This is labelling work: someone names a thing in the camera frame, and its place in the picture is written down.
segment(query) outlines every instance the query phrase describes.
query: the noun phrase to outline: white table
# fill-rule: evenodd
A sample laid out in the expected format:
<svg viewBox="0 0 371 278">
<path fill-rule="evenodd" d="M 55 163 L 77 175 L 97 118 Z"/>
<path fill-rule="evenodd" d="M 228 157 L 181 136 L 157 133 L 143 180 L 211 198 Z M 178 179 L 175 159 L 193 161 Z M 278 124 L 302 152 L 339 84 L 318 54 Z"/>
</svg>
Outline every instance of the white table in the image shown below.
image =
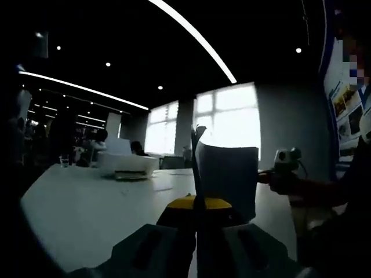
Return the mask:
<svg viewBox="0 0 371 278">
<path fill-rule="evenodd" d="M 98 169 L 56 164 L 32 185 L 21 205 L 39 241 L 62 269 L 94 267 L 109 259 L 118 242 L 144 224 L 155 224 L 168 203 L 195 193 L 191 169 L 158 170 L 154 176 L 118 182 L 101 178 Z M 285 244 L 296 260 L 286 196 L 258 184 L 253 222 Z"/>
</svg>

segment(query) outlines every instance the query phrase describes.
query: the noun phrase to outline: white paper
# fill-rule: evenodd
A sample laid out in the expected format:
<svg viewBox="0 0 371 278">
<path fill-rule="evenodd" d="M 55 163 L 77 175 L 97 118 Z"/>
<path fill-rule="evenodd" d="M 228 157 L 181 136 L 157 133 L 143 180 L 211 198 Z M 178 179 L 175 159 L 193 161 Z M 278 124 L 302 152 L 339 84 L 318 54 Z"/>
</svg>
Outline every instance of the white paper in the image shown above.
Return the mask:
<svg viewBox="0 0 371 278">
<path fill-rule="evenodd" d="M 246 222 L 255 217 L 258 149 L 220 148 L 205 145 L 203 136 L 196 148 L 196 160 L 206 197 L 229 202 Z"/>
</svg>

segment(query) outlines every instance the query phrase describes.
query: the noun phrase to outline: window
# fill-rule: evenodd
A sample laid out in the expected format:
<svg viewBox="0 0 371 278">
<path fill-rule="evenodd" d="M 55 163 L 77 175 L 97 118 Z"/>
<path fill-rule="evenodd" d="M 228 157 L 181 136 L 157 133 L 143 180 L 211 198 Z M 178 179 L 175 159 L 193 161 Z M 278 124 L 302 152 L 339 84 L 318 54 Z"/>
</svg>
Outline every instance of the window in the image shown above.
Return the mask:
<svg viewBox="0 0 371 278">
<path fill-rule="evenodd" d="M 144 151 L 174 154 L 178 102 L 155 108 L 148 117 Z"/>
<path fill-rule="evenodd" d="M 219 147 L 258 147 L 260 119 L 252 83 L 207 92 L 197 96 L 195 126 L 208 128 Z"/>
</svg>

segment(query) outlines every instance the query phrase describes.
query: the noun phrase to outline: black ceiling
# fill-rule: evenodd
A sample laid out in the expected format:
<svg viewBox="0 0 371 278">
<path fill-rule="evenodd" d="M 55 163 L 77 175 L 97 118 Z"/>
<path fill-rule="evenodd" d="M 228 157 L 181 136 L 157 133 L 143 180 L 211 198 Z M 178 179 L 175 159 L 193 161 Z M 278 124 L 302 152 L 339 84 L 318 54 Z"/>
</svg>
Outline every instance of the black ceiling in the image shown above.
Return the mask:
<svg viewBox="0 0 371 278">
<path fill-rule="evenodd" d="M 323 46 L 322 0 L 166 1 L 214 47 L 238 83 L 314 81 Z M 23 7 L 32 32 L 49 32 L 49 58 L 23 63 L 61 79 L 154 108 L 231 82 L 179 23 L 149 1 Z M 302 48 L 297 54 L 295 49 Z M 140 108 L 52 81 L 22 83 L 136 114 Z"/>
</svg>

